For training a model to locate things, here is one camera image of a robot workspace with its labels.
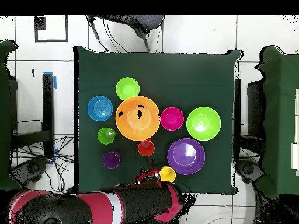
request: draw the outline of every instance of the magenta bowl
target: magenta bowl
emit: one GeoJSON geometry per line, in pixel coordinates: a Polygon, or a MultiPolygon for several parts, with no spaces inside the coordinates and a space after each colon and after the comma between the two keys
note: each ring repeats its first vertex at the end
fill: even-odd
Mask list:
{"type": "Polygon", "coordinates": [[[176,131],[184,123],[184,115],[176,107],[168,107],[161,114],[161,125],[168,131],[176,131]]]}

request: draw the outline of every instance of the small green bowl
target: small green bowl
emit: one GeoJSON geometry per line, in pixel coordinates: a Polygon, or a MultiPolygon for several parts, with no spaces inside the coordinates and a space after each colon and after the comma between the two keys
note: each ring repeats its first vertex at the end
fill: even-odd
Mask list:
{"type": "Polygon", "coordinates": [[[122,78],[116,85],[116,94],[122,100],[139,95],[139,84],[133,78],[122,78]]]}
{"type": "Polygon", "coordinates": [[[189,114],[186,125],[191,137],[199,141],[208,141],[219,133],[221,120],[214,109],[198,107],[189,114]]]}
{"type": "Polygon", "coordinates": [[[111,128],[102,128],[98,132],[98,140],[102,144],[110,144],[115,139],[115,131],[111,128]]]}

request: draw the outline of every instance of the plate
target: plate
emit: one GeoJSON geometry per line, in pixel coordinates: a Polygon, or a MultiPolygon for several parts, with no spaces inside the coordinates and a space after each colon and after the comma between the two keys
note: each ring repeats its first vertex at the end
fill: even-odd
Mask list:
{"type": "Polygon", "coordinates": [[[219,133],[221,119],[214,109],[198,107],[189,114],[186,125],[191,137],[200,141],[208,141],[219,133]]]}
{"type": "Polygon", "coordinates": [[[110,118],[113,111],[111,101],[104,96],[95,96],[87,105],[89,116],[95,121],[105,121],[110,118]]]}
{"type": "Polygon", "coordinates": [[[125,77],[118,81],[116,94],[122,100],[139,95],[139,84],[134,78],[125,77]]]}
{"type": "Polygon", "coordinates": [[[182,138],[170,146],[167,160],[175,172],[183,175],[193,174],[204,165],[204,149],[196,140],[182,138]]]}

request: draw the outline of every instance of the chair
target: chair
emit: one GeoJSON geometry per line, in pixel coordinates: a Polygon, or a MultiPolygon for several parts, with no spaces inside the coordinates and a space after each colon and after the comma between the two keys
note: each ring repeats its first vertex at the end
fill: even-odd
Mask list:
{"type": "Polygon", "coordinates": [[[134,29],[137,36],[143,39],[147,51],[150,52],[151,50],[148,46],[146,35],[150,33],[151,29],[159,27],[165,16],[166,15],[89,15],[87,17],[97,39],[98,34],[96,34],[95,25],[93,23],[95,18],[110,20],[112,22],[128,25],[134,29]]]}

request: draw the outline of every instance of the purple plate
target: purple plate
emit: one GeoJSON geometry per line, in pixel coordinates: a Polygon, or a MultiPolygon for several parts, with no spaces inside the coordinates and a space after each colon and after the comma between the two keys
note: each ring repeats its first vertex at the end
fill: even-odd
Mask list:
{"type": "Polygon", "coordinates": [[[175,141],[167,153],[167,160],[175,172],[189,175],[198,172],[204,164],[204,149],[191,138],[175,141]]]}

